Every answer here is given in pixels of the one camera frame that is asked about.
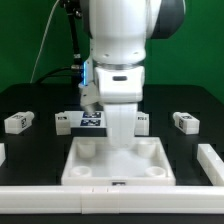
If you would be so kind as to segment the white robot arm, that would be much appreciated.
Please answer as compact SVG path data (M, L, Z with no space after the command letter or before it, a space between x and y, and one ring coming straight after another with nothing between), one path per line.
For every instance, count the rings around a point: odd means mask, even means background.
M107 139L116 147L133 142L143 99L148 39L172 36L184 21L185 0L82 0L90 55L79 84L89 114L103 106Z

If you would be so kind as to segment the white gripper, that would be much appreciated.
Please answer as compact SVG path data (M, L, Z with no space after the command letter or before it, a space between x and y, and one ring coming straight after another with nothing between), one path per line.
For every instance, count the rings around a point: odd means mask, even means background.
M128 70L106 70L97 67L98 88L84 86L80 106L87 114L95 112L95 104L103 105L107 138L115 148L133 144L138 103L143 99L145 69L139 66Z

